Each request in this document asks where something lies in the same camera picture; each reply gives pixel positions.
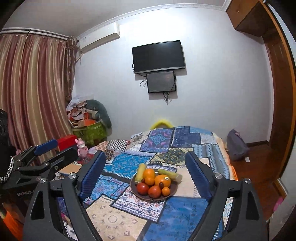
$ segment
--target bed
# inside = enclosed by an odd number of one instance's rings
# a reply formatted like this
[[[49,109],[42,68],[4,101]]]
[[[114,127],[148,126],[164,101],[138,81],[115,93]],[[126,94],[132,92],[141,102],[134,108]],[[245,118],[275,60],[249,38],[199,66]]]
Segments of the bed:
[[[154,129],[135,134],[129,141],[111,140],[91,148],[106,155],[106,165],[83,205],[96,230],[106,240],[187,240],[198,224],[207,201],[200,197],[185,166],[185,154],[194,151],[213,172],[237,180],[222,139],[210,131],[192,127]],[[174,196],[157,202],[136,197],[130,180],[138,165],[182,174]],[[232,198],[225,204],[223,217],[213,237],[221,237],[227,223]],[[76,239],[63,199],[59,198],[65,228]]]

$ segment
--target small black monitor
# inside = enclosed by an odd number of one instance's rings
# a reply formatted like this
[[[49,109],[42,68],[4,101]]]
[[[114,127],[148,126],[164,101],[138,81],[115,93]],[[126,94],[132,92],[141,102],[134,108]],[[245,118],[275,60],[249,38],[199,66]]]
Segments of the small black monitor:
[[[185,68],[180,40],[142,45],[132,52],[135,74]]]
[[[148,93],[176,91],[174,71],[147,74]]]

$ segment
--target fruit bowl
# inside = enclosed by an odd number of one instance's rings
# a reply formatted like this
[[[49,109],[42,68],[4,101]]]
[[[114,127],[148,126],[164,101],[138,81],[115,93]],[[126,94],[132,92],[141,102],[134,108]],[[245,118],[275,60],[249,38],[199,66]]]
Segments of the fruit bowl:
[[[170,183],[170,195],[163,196],[161,194],[161,196],[159,198],[151,198],[151,197],[148,196],[148,194],[147,195],[141,195],[137,191],[137,186],[135,184],[135,177],[136,176],[134,176],[132,178],[132,180],[131,180],[131,190],[132,190],[133,194],[135,194],[138,198],[141,198],[143,200],[146,200],[146,201],[160,201],[160,200],[164,200],[164,199],[166,199],[166,198],[168,198],[170,196],[173,196],[176,193],[176,191],[177,191],[178,183],[176,181],[171,180],[171,183]]]

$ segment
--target metal bolt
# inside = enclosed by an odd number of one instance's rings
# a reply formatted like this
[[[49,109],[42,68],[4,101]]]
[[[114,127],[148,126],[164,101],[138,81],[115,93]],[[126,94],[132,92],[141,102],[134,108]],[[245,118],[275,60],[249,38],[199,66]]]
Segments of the metal bolt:
[[[221,173],[215,173],[215,178],[217,179],[222,179],[223,178],[223,175]]]
[[[39,183],[45,183],[47,181],[47,178],[46,177],[43,177],[39,180]]]
[[[70,179],[74,179],[74,178],[76,177],[76,173],[75,173],[75,172],[72,172],[72,173],[70,173],[70,174],[68,175],[68,177],[69,177]]]
[[[249,178],[245,178],[244,181],[245,181],[246,183],[248,183],[248,184],[251,183],[251,179],[249,179]]]

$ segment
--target air conditioner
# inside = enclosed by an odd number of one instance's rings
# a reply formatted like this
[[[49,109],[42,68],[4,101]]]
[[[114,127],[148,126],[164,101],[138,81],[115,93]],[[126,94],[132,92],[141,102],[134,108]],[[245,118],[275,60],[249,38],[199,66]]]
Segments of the air conditioner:
[[[86,53],[118,38],[120,38],[119,25],[117,23],[111,23],[82,38],[80,40],[80,50],[82,53]]]

